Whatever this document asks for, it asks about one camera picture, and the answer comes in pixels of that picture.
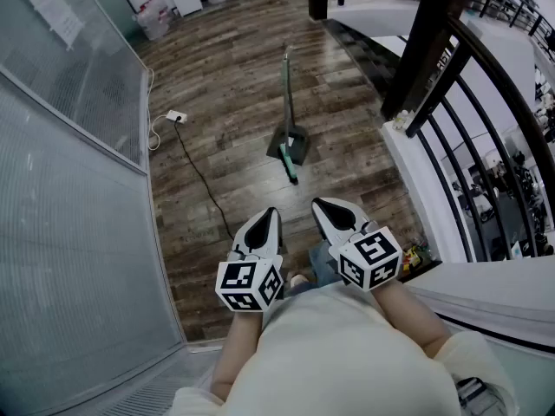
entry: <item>person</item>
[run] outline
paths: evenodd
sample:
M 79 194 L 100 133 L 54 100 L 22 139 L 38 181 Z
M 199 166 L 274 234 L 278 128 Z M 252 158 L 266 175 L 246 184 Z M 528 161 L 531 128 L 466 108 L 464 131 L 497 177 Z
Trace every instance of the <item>person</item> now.
M 481 334 L 452 335 L 396 280 L 370 293 L 336 282 L 328 248 L 310 251 L 318 284 L 295 276 L 264 317 L 235 314 L 210 393 L 181 388 L 169 416 L 518 412 Z

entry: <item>white shirt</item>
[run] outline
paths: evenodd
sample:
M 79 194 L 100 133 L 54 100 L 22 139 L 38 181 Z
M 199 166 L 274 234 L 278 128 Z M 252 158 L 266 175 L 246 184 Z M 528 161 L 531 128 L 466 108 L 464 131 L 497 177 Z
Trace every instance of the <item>white shirt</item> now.
M 169 415 L 460 415 L 455 383 L 473 377 L 498 401 L 483 414 L 516 414 L 513 387 L 481 334 L 453 335 L 429 359 L 367 297 L 334 283 L 278 303 L 226 403 L 181 388 Z M 493 408 L 484 396 L 481 407 Z

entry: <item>floor below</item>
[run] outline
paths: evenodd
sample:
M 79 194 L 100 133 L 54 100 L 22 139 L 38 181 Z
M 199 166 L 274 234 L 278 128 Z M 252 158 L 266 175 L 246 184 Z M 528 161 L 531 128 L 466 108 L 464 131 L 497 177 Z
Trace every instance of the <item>floor below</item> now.
M 297 123 L 310 150 L 291 185 L 266 156 L 283 121 L 280 67 L 292 45 Z M 155 72 L 152 118 L 187 113 L 178 126 L 232 232 L 268 206 L 283 220 L 282 270 L 310 270 L 308 249 L 321 241 L 310 201 L 338 197 L 387 225 L 402 246 L 423 234 L 380 135 L 382 100 L 321 23 L 307 0 L 228 0 L 175 22 L 166 36 L 137 47 Z M 231 240 L 173 124 L 158 120 L 150 154 L 153 200 L 173 299 L 189 341 L 225 336 L 232 315 L 214 293 L 218 262 Z

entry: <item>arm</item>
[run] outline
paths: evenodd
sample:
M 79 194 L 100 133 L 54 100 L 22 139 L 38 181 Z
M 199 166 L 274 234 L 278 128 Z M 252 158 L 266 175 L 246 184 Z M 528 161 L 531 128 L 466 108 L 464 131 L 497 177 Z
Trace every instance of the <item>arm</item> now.
M 372 291 L 389 323 L 434 358 L 451 337 L 443 321 L 399 281 L 393 280 Z
M 235 313 L 222 354 L 214 368 L 210 391 L 225 401 L 243 365 L 257 351 L 262 313 Z

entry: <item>frosted glass panel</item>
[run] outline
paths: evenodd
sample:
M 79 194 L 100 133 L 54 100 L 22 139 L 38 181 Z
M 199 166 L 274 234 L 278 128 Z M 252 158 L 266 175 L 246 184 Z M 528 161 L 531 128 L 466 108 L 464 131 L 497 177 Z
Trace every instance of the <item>frosted glass panel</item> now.
M 29 0 L 0 0 L 0 63 L 77 125 L 144 166 L 146 70 L 94 0 L 61 1 L 83 23 L 71 48 Z
M 55 408 L 180 343 L 147 177 L 0 76 L 0 407 Z

